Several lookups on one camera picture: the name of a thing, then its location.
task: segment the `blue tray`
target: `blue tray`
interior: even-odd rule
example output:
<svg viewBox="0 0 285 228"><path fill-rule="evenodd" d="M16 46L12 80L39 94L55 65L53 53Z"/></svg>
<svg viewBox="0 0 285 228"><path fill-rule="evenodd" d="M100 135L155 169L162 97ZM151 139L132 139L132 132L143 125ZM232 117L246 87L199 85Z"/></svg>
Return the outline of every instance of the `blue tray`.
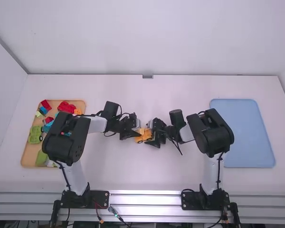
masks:
<svg viewBox="0 0 285 228"><path fill-rule="evenodd" d="M210 108L218 111L234 133L234 144L226 154L225 167L274 167L275 156L256 101L213 99Z"/></svg>

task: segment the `connector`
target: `connector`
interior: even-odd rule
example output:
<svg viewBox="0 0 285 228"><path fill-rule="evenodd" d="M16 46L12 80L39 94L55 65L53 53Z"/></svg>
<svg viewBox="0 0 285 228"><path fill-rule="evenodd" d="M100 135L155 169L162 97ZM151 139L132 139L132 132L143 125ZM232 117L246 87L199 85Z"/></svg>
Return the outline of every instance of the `connector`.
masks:
<svg viewBox="0 0 285 228"><path fill-rule="evenodd" d="M109 206L109 207L108 207L108 211L111 212L111 213L113 213L116 218L120 219L119 213L118 213L117 210L115 210L113 207Z"/></svg>

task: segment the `red toy block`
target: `red toy block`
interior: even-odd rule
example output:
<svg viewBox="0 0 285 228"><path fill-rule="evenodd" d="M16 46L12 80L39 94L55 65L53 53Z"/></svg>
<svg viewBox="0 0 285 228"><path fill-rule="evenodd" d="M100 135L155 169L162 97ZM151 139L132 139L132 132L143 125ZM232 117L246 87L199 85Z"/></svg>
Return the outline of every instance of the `red toy block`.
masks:
<svg viewBox="0 0 285 228"><path fill-rule="evenodd" d="M49 111L49 110L52 109L52 107L48 104L48 101L47 101L47 100L41 101L41 104L42 104L43 107L45 107L45 109L46 109L47 111Z"/></svg>
<svg viewBox="0 0 285 228"><path fill-rule="evenodd" d="M49 122L51 122L52 120L54 120L53 117L47 117L44 121L46 122L46 124L48 124Z"/></svg>
<svg viewBox="0 0 285 228"><path fill-rule="evenodd" d="M63 111L67 113L74 113L74 110L76 109L76 106L73 104L69 104L66 101L63 101L60 103L60 105L57 107L58 111Z"/></svg>

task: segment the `orange tray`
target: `orange tray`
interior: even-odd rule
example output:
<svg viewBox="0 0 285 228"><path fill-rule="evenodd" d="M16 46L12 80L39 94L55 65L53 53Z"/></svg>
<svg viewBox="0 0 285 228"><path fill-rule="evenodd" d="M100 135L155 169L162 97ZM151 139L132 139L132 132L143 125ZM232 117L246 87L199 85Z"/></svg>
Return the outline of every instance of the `orange tray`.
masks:
<svg viewBox="0 0 285 228"><path fill-rule="evenodd" d="M85 113L86 104L82 100L47 100L47 102L52 107L52 109L46 114L44 118L38 118L35 116L32 126L43 125L42 120L48 116L55 117L55 114L58 112L57 107L62 101L67 101L69 104L75 105L76 108L81 109L82 114ZM38 152L39 150L41 150L41 145L42 145L42 142L40 142L39 144L30 144L27 141L24 151L23 151L22 158L21 158L22 167L24 168L40 168L40 167L48 168L46 165L40 165L40 166L35 165Z"/></svg>

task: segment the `blue toy block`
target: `blue toy block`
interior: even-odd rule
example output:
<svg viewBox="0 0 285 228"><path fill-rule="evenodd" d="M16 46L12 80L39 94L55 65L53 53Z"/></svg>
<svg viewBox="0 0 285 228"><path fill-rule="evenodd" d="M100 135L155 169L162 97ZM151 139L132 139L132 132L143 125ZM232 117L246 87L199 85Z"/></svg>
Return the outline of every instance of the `blue toy block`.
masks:
<svg viewBox="0 0 285 228"><path fill-rule="evenodd" d="M45 115L48 113L47 109L43 106L40 107L40 110L42 111L42 113Z"/></svg>

